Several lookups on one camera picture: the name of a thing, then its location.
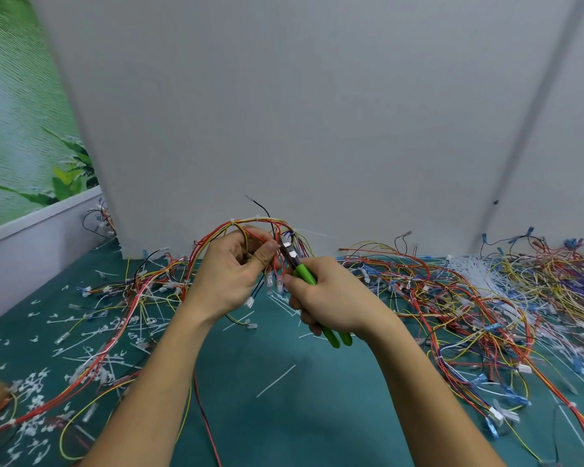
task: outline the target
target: right hand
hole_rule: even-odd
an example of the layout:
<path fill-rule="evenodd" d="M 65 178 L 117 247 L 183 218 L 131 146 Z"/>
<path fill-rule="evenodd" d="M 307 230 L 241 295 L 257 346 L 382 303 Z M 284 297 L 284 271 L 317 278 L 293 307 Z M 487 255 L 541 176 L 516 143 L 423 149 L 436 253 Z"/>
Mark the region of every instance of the right hand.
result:
<path fill-rule="evenodd" d="M 333 257 L 301 259 L 316 276 L 310 285 L 290 274 L 283 284 L 290 292 L 290 306 L 301 310 L 301 321 L 320 336 L 321 324 L 341 332 L 354 332 L 364 337 L 372 323 L 388 308 L 353 274 Z"/>

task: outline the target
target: forearm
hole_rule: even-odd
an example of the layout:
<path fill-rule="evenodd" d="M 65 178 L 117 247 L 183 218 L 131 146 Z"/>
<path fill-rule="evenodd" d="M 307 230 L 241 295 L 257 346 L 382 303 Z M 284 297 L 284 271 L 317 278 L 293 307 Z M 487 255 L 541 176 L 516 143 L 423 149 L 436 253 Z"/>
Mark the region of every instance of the forearm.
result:
<path fill-rule="evenodd" d="M 210 323 L 185 303 L 82 467 L 168 466 L 195 360 Z"/>
<path fill-rule="evenodd" d="M 382 311 L 364 338 L 379 362 L 416 466 L 505 465 L 402 321 Z"/>

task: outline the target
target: fingernail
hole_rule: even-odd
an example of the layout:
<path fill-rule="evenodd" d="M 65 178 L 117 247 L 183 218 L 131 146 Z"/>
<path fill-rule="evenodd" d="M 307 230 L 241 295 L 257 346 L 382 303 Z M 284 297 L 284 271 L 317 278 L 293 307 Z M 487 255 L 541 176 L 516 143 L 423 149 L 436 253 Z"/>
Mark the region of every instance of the fingernail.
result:
<path fill-rule="evenodd" d="M 279 248 L 279 244 L 277 244 L 277 241 L 275 241 L 275 240 L 270 240 L 270 241 L 266 242 L 264 244 L 264 246 L 265 246 L 266 250 L 269 252 L 275 252 Z"/>

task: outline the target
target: hand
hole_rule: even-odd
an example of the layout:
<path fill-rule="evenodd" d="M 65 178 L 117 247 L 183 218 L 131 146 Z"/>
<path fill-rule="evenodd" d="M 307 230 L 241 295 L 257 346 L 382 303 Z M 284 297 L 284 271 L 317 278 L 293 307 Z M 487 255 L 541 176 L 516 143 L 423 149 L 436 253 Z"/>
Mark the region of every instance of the hand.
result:
<path fill-rule="evenodd" d="M 212 323 L 247 300 L 255 280 L 278 250 L 279 246 L 265 230 L 254 226 L 244 229 L 249 233 L 249 249 L 240 231 L 212 241 L 188 291 L 186 301 L 198 306 Z M 253 256 L 242 264 L 248 252 Z"/>
<path fill-rule="evenodd" d="M 342 332 L 364 337 L 375 318 L 389 311 L 381 300 L 333 257 L 302 259 L 316 276 L 317 285 L 305 283 L 290 274 L 283 284 L 291 294 L 290 306 L 301 310 L 301 321 L 320 336 L 324 324 Z"/>

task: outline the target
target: left hand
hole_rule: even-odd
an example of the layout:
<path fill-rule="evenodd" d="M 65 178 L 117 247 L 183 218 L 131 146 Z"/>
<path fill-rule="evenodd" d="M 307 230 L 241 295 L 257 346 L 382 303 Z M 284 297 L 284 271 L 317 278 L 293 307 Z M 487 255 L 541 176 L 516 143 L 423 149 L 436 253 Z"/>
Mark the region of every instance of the left hand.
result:
<path fill-rule="evenodd" d="M 248 231 L 249 249 L 244 234 L 238 230 L 212 241 L 188 291 L 186 302 L 197 306 L 211 323 L 247 300 L 257 277 L 279 249 L 265 230 L 254 226 L 244 229 Z M 242 263 L 249 253 L 253 256 Z"/>

